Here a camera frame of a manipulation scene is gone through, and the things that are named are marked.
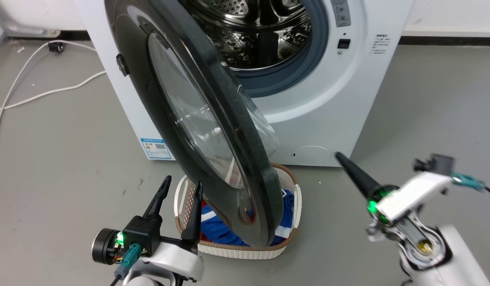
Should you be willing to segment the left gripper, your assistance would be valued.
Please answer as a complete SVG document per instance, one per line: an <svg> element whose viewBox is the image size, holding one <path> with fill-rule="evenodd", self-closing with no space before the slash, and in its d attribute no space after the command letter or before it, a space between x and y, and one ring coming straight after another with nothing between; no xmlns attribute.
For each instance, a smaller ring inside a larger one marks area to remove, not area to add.
<svg viewBox="0 0 490 286"><path fill-rule="evenodd" d="M161 235L160 212L172 176L166 176L143 216L134 216L123 230L104 228L91 246L94 262L115 265L113 284L170 284L197 282L204 265L196 246L201 237L203 183L198 181L194 205L180 239Z"/></svg>

